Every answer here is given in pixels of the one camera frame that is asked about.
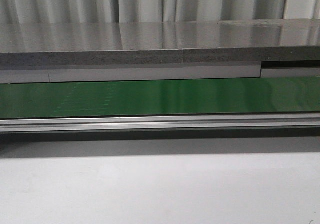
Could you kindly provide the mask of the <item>aluminium conveyor frame rail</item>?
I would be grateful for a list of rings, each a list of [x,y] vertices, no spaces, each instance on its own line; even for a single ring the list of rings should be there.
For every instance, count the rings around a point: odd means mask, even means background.
[[[320,115],[306,113],[249,113],[152,115],[107,117],[57,117],[2,119],[2,134],[96,132],[184,129],[319,127]]]

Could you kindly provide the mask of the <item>green conveyor belt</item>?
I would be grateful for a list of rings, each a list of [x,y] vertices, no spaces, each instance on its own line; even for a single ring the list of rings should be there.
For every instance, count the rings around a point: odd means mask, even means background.
[[[2,119],[320,110],[318,77],[3,84]]]

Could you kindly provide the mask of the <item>white curtain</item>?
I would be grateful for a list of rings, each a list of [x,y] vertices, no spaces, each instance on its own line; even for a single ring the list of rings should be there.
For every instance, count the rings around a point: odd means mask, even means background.
[[[3,24],[318,19],[320,0],[0,0]]]

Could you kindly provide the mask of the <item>grey stone counter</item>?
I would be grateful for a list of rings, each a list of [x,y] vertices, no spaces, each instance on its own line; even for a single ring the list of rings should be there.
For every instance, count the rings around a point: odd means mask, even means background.
[[[3,84],[319,73],[317,19],[0,26]]]

